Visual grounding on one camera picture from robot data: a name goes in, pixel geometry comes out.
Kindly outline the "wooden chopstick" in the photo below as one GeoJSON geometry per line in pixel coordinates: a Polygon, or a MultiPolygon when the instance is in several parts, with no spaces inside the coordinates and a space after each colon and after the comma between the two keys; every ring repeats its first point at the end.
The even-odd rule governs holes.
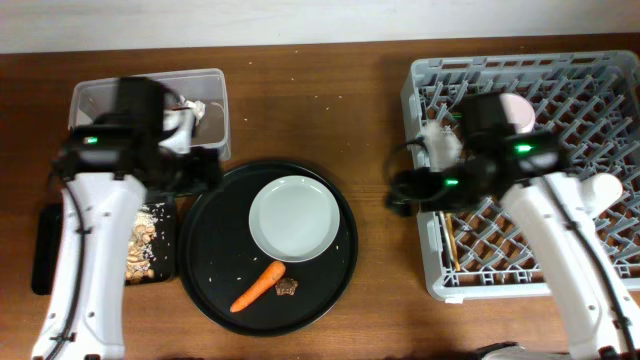
{"type": "Polygon", "coordinates": [[[448,242],[449,242],[449,248],[450,248],[451,262],[453,263],[455,270],[459,272],[461,270],[461,266],[458,259],[457,245],[456,245],[455,235],[453,231],[451,214],[446,213],[444,216],[445,216],[446,231],[449,238],[448,242]]]}

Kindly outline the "white tissue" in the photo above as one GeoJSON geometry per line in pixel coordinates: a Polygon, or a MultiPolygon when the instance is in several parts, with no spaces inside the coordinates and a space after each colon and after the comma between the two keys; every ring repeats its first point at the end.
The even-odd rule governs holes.
{"type": "Polygon", "coordinates": [[[195,117],[195,126],[199,125],[200,120],[206,114],[206,105],[199,100],[196,100],[196,101],[186,100],[183,96],[181,96],[180,101],[178,103],[178,107],[188,108],[193,112],[195,117]]]}

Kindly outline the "grey plate with food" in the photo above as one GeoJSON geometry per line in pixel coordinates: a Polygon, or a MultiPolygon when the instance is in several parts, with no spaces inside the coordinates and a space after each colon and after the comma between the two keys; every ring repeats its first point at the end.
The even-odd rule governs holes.
{"type": "Polygon", "coordinates": [[[326,185],[311,177],[289,175],[258,191],[248,224],[255,244],[266,255],[301,263],[319,257],[334,242],[340,209],[326,185]]]}

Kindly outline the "orange carrot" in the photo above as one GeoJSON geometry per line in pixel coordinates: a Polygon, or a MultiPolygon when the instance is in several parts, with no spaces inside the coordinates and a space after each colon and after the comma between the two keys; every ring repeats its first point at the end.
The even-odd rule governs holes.
{"type": "Polygon", "coordinates": [[[237,313],[247,308],[267,290],[274,287],[285,272],[286,266],[281,261],[272,262],[249,289],[234,301],[230,312],[237,313]]]}

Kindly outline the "small white cup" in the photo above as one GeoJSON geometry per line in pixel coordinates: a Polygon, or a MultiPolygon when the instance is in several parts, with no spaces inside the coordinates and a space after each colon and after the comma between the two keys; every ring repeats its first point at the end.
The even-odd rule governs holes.
{"type": "Polygon", "coordinates": [[[608,173],[598,173],[580,182],[580,194],[590,218],[600,216],[621,198],[622,193],[621,181],[608,173]]]}

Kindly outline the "brown food scrap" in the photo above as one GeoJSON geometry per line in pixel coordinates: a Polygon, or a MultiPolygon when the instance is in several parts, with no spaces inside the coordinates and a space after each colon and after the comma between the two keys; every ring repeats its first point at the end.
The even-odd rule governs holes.
{"type": "Polygon", "coordinates": [[[292,278],[281,278],[275,284],[276,294],[278,296],[293,296],[297,290],[299,283],[292,278]]]}

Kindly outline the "white plastic fork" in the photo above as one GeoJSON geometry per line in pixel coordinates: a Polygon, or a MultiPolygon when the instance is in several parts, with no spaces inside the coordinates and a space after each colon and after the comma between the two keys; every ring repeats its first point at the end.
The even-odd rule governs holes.
{"type": "Polygon", "coordinates": [[[444,216],[445,214],[446,213],[444,213],[444,212],[439,212],[438,216],[439,216],[439,220],[440,220],[442,231],[443,231],[443,235],[444,235],[444,243],[445,243],[445,247],[446,247],[447,252],[448,252],[449,262],[452,264],[452,268],[455,270],[455,268],[453,266],[453,263],[451,262],[451,258],[450,258],[450,248],[449,248],[449,242],[448,242],[449,238],[448,238],[447,231],[446,231],[445,216],[444,216]]]}

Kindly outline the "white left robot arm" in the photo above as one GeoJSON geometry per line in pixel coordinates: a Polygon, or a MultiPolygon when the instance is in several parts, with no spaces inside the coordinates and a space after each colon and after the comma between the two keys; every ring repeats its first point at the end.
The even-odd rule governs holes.
{"type": "Polygon", "coordinates": [[[128,241],[148,192],[195,193],[221,181],[213,148],[128,126],[75,128],[54,163],[63,229],[34,359],[121,359],[128,241]]]}

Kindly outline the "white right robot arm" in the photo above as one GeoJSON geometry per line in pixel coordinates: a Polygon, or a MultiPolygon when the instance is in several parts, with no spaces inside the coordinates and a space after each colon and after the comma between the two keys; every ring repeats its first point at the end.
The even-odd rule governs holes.
{"type": "Polygon", "coordinates": [[[636,359],[639,307],[603,249],[594,220],[622,196],[608,173],[585,180],[549,132],[468,136],[463,161],[449,168],[400,171],[389,179],[389,208],[454,212],[484,196],[520,230],[560,310],[574,359],[636,359]]]}

